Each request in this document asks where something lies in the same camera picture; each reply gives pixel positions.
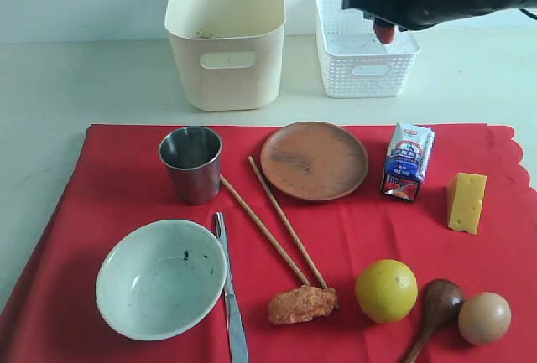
small juice box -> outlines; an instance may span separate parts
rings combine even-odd
[[[381,193],[413,202],[425,180],[435,133],[430,128],[398,123],[389,143]]]

bin handle hole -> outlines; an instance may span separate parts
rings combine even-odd
[[[200,63],[207,70],[250,68],[255,65],[255,52],[227,51],[222,53],[205,53],[200,57]]]
[[[355,76],[386,75],[389,73],[387,65],[357,65],[352,69]]]

egg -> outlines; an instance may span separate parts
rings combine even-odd
[[[511,325],[511,308],[505,298],[492,292],[469,298],[458,318],[462,337],[474,345],[502,338]]]

cheese wedge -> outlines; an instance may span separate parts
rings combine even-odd
[[[447,186],[447,226],[476,235],[487,176],[459,173]]]

knife blade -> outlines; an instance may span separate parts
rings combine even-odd
[[[235,298],[235,288],[233,287],[232,265],[229,259],[229,247],[227,245],[227,232],[224,223],[224,214],[216,213],[216,236],[222,245],[226,255],[226,281],[224,283],[224,300],[226,302],[227,333],[229,338],[229,348],[232,352],[232,363],[248,363],[248,346],[246,334],[242,325],[241,311]]]

